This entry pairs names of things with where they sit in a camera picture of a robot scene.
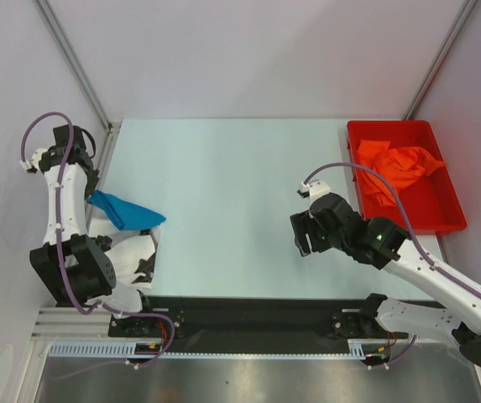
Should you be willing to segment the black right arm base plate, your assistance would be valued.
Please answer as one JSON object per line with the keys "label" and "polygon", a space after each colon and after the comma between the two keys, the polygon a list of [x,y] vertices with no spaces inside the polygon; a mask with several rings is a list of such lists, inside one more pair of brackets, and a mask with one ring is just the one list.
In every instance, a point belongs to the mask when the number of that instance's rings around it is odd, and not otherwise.
{"label": "black right arm base plate", "polygon": [[359,310],[335,311],[330,316],[330,338],[349,339],[389,339],[404,340],[406,332],[384,330],[372,317],[363,315]]}

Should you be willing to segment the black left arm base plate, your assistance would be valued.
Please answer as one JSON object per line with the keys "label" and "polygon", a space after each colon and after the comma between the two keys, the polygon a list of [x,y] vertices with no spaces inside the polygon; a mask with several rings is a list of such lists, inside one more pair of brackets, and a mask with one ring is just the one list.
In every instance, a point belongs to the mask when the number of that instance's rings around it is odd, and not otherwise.
{"label": "black left arm base plate", "polygon": [[169,338],[171,326],[165,319],[111,316],[107,335],[110,338]]}

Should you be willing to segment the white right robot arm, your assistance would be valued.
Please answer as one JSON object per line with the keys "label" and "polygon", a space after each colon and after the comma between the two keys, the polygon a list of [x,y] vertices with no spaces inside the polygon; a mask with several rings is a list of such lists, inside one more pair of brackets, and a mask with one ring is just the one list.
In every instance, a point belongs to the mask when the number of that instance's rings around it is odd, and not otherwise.
{"label": "white right robot arm", "polygon": [[290,222],[301,256],[336,249],[407,281],[440,303],[432,308],[371,295],[358,316],[365,335],[378,337],[386,330],[435,340],[481,368],[479,283],[423,249],[409,231],[388,218],[364,219],[329,190],[299,195],[309,205],[291,215]]}

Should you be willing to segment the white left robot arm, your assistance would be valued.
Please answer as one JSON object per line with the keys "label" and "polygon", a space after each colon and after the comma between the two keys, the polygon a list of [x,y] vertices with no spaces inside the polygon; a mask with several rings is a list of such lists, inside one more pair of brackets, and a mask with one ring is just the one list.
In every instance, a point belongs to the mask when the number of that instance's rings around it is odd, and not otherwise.
{"label": "white left robot arm", "polygon": [[80,146],[63,161],[65,147],[37,149],[31,166],[43,174],[48,190],[48,222],[43,245],[29,253],[37,275],[62,306],[88,315],[99,307],[128,317],[138,335],[155,330],[156,314],[143,306],[138,291],[118,280],[110,259],[111,239],[91,237],[86,224],[86,200],[95,190],[99,171]]}

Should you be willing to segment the blue t shirt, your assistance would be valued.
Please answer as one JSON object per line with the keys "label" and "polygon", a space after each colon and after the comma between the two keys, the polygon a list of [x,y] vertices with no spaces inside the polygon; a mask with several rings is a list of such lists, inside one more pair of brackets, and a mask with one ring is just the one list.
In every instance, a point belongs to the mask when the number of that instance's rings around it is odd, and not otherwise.
{"label": "blue t shirt", "polygon": [[87,202],[102,210],[119,231],[148,230],[166,221],[158,212],[102,191],[94,191]]}

